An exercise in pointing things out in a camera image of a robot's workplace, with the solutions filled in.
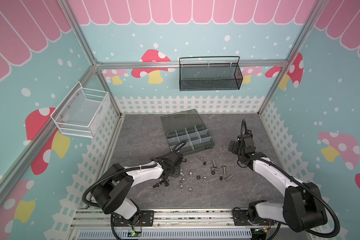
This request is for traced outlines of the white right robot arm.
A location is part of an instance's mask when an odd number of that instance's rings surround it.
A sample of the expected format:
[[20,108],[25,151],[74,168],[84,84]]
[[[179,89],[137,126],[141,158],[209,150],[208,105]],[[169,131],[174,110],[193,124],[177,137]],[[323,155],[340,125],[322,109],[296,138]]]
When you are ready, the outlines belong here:
[[228,151],[238,156],[238,165],[248,167],[263,176],[284,197],[282,204],[265,200],[251,202],[247,218],[253,225],[269,219],[287,225],[294,232],[302,232],[327,224],[326,208],[312,193],[321,197],[313,183],[304,183],[288,175],[265,154],[256,152],[253,136],[244,134],[231,141]]

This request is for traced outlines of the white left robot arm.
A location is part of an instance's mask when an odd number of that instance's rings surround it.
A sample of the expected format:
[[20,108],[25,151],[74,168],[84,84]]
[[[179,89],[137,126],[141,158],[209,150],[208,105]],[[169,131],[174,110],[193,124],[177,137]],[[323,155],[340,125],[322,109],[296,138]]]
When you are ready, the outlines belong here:
[[140,218],[141,211],[132,200],[127,199],[130,189],[150,180],[159,180],[156,187],[169,186],[169,177],[179,176],[182,162],[183,155],[175,151],[136,167],[114,164],[85,191],[82,201],[102,209],[106,215],[121,216],[132,224]]

